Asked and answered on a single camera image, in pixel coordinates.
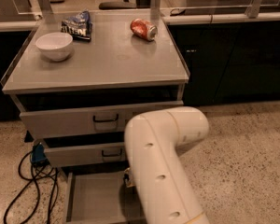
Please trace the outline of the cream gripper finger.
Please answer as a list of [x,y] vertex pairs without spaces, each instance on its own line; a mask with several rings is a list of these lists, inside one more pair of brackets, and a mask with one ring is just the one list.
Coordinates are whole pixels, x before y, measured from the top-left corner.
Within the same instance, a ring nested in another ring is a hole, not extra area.
[[127,168],[124,171],[124,177],[123,177],[124,183],[126,185],[127,188],[131,188],[134,186],[134,182],[133,182],[133,174],[130,168]]

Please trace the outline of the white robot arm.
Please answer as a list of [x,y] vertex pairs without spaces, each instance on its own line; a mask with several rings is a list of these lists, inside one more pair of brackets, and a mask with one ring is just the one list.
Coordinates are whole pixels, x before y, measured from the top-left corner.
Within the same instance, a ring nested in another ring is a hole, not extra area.
[[208,132],[206,116],[187,106],[142,113],[126,125],[126,154],[147,224],[210,224],[176,153]]

